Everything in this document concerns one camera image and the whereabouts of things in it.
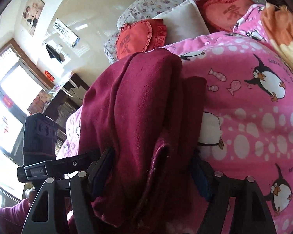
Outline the right hand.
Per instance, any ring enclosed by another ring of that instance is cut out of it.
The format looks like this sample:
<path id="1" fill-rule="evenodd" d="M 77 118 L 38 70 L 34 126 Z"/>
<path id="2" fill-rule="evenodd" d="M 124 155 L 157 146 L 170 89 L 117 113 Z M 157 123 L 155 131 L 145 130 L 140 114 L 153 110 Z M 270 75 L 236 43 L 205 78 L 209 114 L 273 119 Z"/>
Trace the right hand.
<path id="1" fill-rule="evenodd" d="M 25 197 L 29 200 L 30 203 L 33 203 L 36 196 L 37 196 L 37 191 L 34 188 L 27 189 L 25 191 Z"/>

